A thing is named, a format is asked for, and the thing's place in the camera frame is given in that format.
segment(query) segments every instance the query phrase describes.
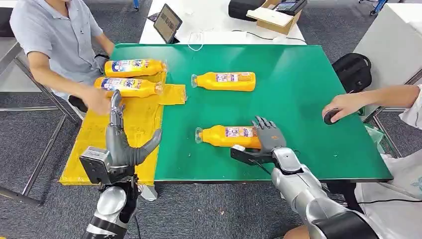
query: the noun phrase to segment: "tablet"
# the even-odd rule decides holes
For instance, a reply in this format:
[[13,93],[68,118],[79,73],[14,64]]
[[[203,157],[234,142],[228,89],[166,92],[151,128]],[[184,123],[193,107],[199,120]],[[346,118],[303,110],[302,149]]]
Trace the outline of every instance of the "tablet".
[[177,29],[182,25],[182,20],[174,13],[167,4],[164,4],[157,20],[154,22],[154,28],[167,44],[174,40]]

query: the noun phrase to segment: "black case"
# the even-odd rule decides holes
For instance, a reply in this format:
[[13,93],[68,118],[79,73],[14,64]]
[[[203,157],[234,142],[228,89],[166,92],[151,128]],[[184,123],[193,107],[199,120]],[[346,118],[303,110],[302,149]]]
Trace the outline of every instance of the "black case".
[[12,11],[11,7],[0,7],[0,37],[14,37],[9,24]]
[[285,13],[290,16],[295,16],[300,10],[302,10],[306,6],[306,4],[308,4],[308,0],[296,0],[296,4],[289,10],[282,10],[279,12]]
[[247,17],[248,10],[255,10],[264,4],[265,0],[231,0],[228,4],[228,15],[233,18],[256,21]]

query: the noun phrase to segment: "white cable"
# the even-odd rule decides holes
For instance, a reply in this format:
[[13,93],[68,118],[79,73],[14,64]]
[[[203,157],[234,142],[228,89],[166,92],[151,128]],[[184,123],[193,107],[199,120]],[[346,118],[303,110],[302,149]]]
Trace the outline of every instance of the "white cable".
[[201,44],[201,46],[200,46],[200,48],[198,48],[198,49],[193,49],[190,45],[189,45],[189,42],[191,42],[191,37],[192,37],[192,34],[193,34],[193,32],[191,32],[191,34],[189,35],[189,40],[188,40],[188,47],[191,49],[191,50],[193,50],[193,51],[199,51],[199,50],[201,50],[202,49],[202,47],[204,46],[204,33],[203,32],[199,32],[201,35],[202,35],[202,44]]

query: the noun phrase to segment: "plastic bottle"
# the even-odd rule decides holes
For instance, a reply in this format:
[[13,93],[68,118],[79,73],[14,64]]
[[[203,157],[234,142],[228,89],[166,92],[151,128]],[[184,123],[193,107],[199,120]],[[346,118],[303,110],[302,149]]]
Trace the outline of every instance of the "plastic bottle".
[[107,91],[108,97],[113,95],[114,90],[120,90],[123,97],[147,97],[150,95],[160,95],[163,92],[161,82],[150,82],[142,79],[132,78],[110,78],[99,77],[95,80],[94,86]]
[[235,144],[246,148],[261,148],[253,126],[225,127],[216,125],[211,128],[195,130],[195,142],[207,142],[214,146],[232,147]]
[[163,62],[152,59],[107,61],[104,65],[108,77],[152,76],[165,70]]
[[208,72],[200,76],[192,75],[191,80],[192,87],[221,91],[253,91],[256,82],[253,72]]

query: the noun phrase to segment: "gray shirt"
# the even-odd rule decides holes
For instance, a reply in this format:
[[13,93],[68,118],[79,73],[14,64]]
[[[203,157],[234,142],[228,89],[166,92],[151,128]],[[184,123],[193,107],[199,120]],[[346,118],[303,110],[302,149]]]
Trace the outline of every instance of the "gray shirt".
[[[91,37],[103,30],[82,0],[66,3],[65,17],[44,0],[19,0],[10,17],[16,39],[28,54],[44,53],[51,70],[75,82],[92,85],[103,74],[104,58],[94,59]],[[66,94],[56,93],[66,98]]]

